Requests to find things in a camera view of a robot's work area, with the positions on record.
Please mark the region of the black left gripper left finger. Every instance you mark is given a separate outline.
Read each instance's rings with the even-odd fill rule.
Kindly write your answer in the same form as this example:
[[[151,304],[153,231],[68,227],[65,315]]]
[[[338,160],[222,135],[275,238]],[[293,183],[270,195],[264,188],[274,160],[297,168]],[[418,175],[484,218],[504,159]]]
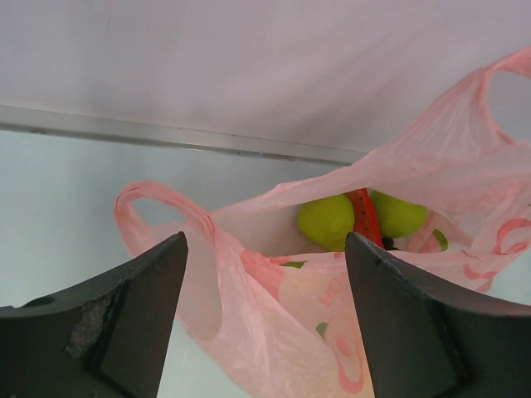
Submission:
[[[188,258],[179,232],[68,289],[1,309],[3,397],[155,397]]]

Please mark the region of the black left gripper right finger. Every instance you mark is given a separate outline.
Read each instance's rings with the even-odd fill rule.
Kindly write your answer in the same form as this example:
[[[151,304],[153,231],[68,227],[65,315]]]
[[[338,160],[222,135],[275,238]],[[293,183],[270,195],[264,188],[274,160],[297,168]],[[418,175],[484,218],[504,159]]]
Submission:
[[[377,397],[528,397],[530,308],[463,288],[359,234],[346,263]]]

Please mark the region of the pink plastic bag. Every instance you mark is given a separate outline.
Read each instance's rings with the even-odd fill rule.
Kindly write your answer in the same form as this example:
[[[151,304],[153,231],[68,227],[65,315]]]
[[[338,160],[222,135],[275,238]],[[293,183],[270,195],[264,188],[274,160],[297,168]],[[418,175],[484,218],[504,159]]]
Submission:
[[[427,218],[398,256],[479,292],[530,246],[530,146],[490,114],[495,72],[530,74],[522,49],[471,72],[406,131],[354,164],[284,183],[214,212],[158,182],[124,187],[114,217],[131,255],[176,231],[189,257],[177,316],[254,397],[370,397],[345,253],[296,225],[300,205],[373,188],[422,205]]]

